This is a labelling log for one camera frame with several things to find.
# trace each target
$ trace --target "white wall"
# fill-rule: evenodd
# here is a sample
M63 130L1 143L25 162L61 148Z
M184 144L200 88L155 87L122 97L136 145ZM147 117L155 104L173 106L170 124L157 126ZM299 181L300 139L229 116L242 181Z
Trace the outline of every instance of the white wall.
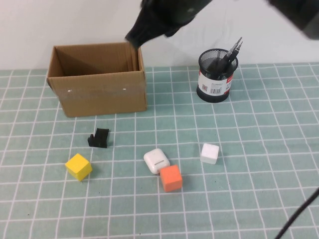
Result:
M53 45L124 41L140 0L0 0L0 69L47 68ZM174 37L143 46L146 66L197 64L242 36L240 63L319 61L310 41L266 0L214 0Z

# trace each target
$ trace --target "wooden block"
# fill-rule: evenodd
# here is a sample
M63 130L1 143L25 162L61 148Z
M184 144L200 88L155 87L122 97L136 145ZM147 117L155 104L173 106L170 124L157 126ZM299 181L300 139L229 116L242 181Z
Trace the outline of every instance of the wooden block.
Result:
M177 165L162 168L160 178L165 192L171 192L183 186L183 179Z

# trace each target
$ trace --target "pen holder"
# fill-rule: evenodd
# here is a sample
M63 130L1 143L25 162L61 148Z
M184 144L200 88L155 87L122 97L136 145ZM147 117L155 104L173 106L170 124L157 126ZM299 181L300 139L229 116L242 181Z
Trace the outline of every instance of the pen holder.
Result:
M222 102L229 96L229 91L235 70L238 67L238 59L230 64L226 72L217 73L218 62L227 54L224 49L210 49L199 57L199 77L197 94L210 103Z

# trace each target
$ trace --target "cardboard box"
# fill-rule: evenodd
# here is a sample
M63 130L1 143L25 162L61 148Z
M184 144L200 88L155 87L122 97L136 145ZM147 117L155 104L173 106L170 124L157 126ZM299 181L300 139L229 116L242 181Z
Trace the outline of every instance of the cardboard box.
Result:
M127 42L54 46L47 82L67 117L147 109L142 52Z

